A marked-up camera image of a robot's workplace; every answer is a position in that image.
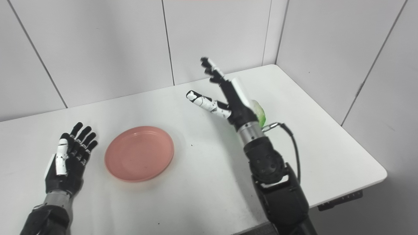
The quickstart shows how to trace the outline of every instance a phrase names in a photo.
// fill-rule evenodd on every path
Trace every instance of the wire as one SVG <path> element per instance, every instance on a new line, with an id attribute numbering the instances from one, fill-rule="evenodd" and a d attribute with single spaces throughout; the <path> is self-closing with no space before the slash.
<path id="1" fill-rule="evenodd" d="M 299 151 L 298 151 L 298 145 L 296 144 L 296 140 L 293 137 L 292 131 L 286 126 L 284 123 L 280 123 L 279 126 L 290 136 L 293 142 L 293 147 L 295 148 L 295 157 L 296 157 L 296 168 L 298 170 L 298 181 L 301 182 L 301 163 L 299 160 Z"/>

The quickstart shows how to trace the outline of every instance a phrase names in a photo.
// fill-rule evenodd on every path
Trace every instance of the robotic arm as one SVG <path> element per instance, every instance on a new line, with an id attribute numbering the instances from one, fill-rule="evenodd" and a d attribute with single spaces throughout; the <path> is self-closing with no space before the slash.
<path id="1" fill-rule="evenodd" d="M 46 197 L 42 204 L 35 206 L 29 214 L 20 235 L 65 235 L 72 219 L 72 198 L 80 191 L 83 173 L 96 147 L 92 141 L 96 133 L 87 126 L 77 123 L 70 134 L 61 135 L 57 152 L 45 177 Z"/>
<path id="2" fill-rule="evenodd" d="M 252 103 L 244 94 L 237 79 L 227 80 L 223 73 L 207 57 L 201 58 L 210 82 L 216 83 L 224 93 L 228 104 L 212 100 L 195 91 L 186 97 L 209 112 L 226 118 L 235 127 L 244 143 L 244 153 L 249 159 L 252 181 L 264 212 L 280 235 L 317 235 L 309 217 L 309 204 L 303 194 L 300 181 L 288 163 L 273 148 L 264 135 L 275 126 L 281 126 L 293 139 L 284 123 L 260 127 L 253 112 Z M 284 176 L 288 179 L 281 182 Z"/>

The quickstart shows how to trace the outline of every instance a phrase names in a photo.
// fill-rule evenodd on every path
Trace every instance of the panel seam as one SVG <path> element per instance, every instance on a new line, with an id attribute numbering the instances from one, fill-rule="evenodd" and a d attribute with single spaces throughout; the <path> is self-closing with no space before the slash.
<path id="1" fill-rule="evenodd" d="M 33 50 L 35 51 L 36 56 L 38 57 L 39 61 L 41 62 L 42 66 L 43 66 L 43 69 L 44 69 L 44 70 L 45 70 L 45 72 L 47 73 L 47 75 L 48 75 L 48 77 L 49 77 L 49 80 L 51 81 L 51 83 L 52 83 L 52 85 L 54 86 L 54 88 L 55 88 L 56 92 L 58 93 L 58 96 L 60 97 L 60 99 L 61 99 L 62 103 L 64 104 L 65 108 L 68 108 L 67 104 L 65 103 L 64 98 L 62 97 L 61 93 L 60 93 L 60 92 L 59 92 L 59 90 L 58 90 L 58 87 L 56 86 L 56 84 L 55 84 L 54 80 L 52 79 L 51 74 L 49 73 L 48 69 L 46 68 L 45 63 L 43 62 L 43 60 L 42 60 L 41 56 L 39 55 L 38 50 L 36 50 L 36 47 L 35 47 L 35 45 L 33 44 L 32 39 L 29 37 L 28 32 L 26 31 L 25 27 L 23 26 L 23 23 L 22 23 L 22 21 L 20 20 L 20 18 L 19 18 L 19 16 L 18 16 L 18 14 L 17 14 L 17 12 L 16 12 L 15 8 L 13 7 L 12 3 L 10 2 L 10 0 L 7 0 L 7 2 L 9 3 L 10 8 L 12 8 L 12 11 L 13 11 L 13 13 L 15 14 L 15 17 L 17 18 L 17 20 L 18 20 L 18 22 L 19 22 L 19 24 L 20 24 L 21 28 L 23 29 L 23 31 L 24 31 L 24 33 L 25 33 L 25 35 L 26 35 L 26 38 L 29 40 L 29 43 L 31 44 L 31 46 L 32 46 Z"/>
<path id="2" fill-rule="evenodd" d="M 350 113 L 351 109 L 353 108 L 354 103 L 355 103 L 355 102 L 356 102 L 356 100 L 357 100 L 357 97 L 360 95 L 360 92 L 361 92 L 361 90 L 363 89 L 363 87 L 364 87 L 364 84 L 365 84 L 366 80 L 369 78 L 370 72 L 372 71 L 373 67 L 375 66 L 376 61 L 377 61 L 377 59 L 379 58 L 380 53 L 382 52 L 383 47 L 385 46 L 385 44 L 386 44 L 386 42 L 387 42 L 387 40 L 388 40 L 388 38 L 389 38 L 390 34 L 392 33 L 392 30 L 394 29 L 394 27 L 395 27 L 395 25 L 396 25 L 396 23 L 397 23 L 397 21 L 398 21 L 398 19 L 399 19 L 400 15 L 401 15 L 401 13 L 402 13 L 403 9 L 405 8 L 405 5 L 406 5 L 406 3 L 407 3 L 407 2 L 408 2 L 408 0 L 405 0 L 405 2 L 403 3 L 402 7 L 400 8 L 399 13 L 398 13 L 398 15 L 396 16 L 395 21 L 394 21 L 394 22 L 393 22 L 393 24 L 392 24 L 392 27 L 390 27 L 390 30 L 389 30 L 389 32 L 388 32 L 388 34 L 387 34 L 387 36 L 386 36 L 385 40 L 383 41 L 383 44 L 382 44 L 382 46 L 380 47 L 380 50 L 379 50 L 379 52 L 377 53 L 375 60 L 373 61 L 372 65 L 371 65 L 371 67 L 370 67 L 370 69 L 369 69 L 369 71 L 367 72 L 366 77 L 364 78 L 364 81 L 361 83 L 360 88 L 359 88 L 359 89 L 358 89 L 358 91 L 357 91 L 356 96 L 354 97 L 354 100 L 353 100 L 353 102 L 351 103 L 350 108 L 348 109 L 347 114 L 345 115 L 345 117 L 344 117 L 344 119 L 343 119 L 343 121 L 342 121 L 342 123 L 341 123 L 341 126 L 344 124 L 345 120 L 346 120 L 346 119 L 347 119 L 347 117 L 348 117 L 348 114 Z"/>
<path id="3" fill-rule="evenodd" d="M 280 31 L 279 46 L 277 47 L 276 60 L 274 61 L 274 64 L 277 64 L 277 59 L 279 58 L 279 50 L 280 50 L 280 45 L 282 44 L 283 31 L 285 29 L 285 23 L 286 23 L 287 11 L 288 11 L 288 8 L 289 8 L 289 2 L 290 2 L 290 0 L 288 0 L 287 3 L 286 3 L 285 15 L 283 16 L 283 24 L 282 24 L 282 29 Z"/>
<path id="4" fill-rule="evenodd" d="M 268 35 L 268 25 L 270 23 L 270 14 L 271 14 L 271 5 L 273 0 L 270 0 L 270 10 L 268 11 L 268 19 L 267 19 L 267 30 L 265 31 L 265 41 L 264 41 L 264 50 L 263 50 L 263 59 L 261 60 L 261 66 L 264 65 L 264 55 L 265 55 L 265 45 L 267 44 L 267 35 Z"/>
<path id="5" fill-rule="evenodd" d="M 172 62 L 172 60 L 171 60 L 170 42 L 168 41 L 168 29 L 167 29 L 166 11 L 165 11 L 165 9 L 164 9 L 164 0 L 161 0 L 161 4 L 162 4 L 162 6 L 163 6 L 164 26 L 166 27 L 167 46 L 168 46 L 168 56 L 170 57 L 171 77 L 173 78 L 173 86 L 175 86 L 176 84 L 175 84 L 175 82 L 174 82 L 173 62 Z"/>

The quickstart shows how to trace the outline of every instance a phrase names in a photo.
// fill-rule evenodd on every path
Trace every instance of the tabletop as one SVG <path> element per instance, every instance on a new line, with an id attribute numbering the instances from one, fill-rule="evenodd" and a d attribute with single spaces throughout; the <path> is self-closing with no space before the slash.
<path id="1" fill-rule="evenodd" d="M 381 182 L 385 169 L 278 66 L 239 77 L 267 123 L 282 122 L 296 138 L 301 186 L 310 207 Z M 18 234 L 33 206 L 43 202 L 43 175 L 63 132 L 79 121 L 97 133 L 73 202 L 75 235 L 230 235 L 266 222 L 242 145 L 225 119 L 186 99 L 189 90 L 224 101 L 208 79 L 0 123 L 1 234 Z M 128 183 L 104 164 L 110 142 L 142 125 L 164 129 L 175 154 L 156 178 Z M 293 145 L 279 128 L 267 133 L 296 170 Z"/>

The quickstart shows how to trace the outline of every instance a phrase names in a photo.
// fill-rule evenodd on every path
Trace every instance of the pink plate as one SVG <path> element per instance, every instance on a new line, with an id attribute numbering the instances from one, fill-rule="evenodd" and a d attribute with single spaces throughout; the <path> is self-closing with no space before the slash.
<path id="1" fill-rule="evenodd" d="M 138 182 L 163 172 L 174 155 L 167 132 L 153 126 L 139 126 L 118 135 L 104 154 L 107 170 L 116 178 Z"/>

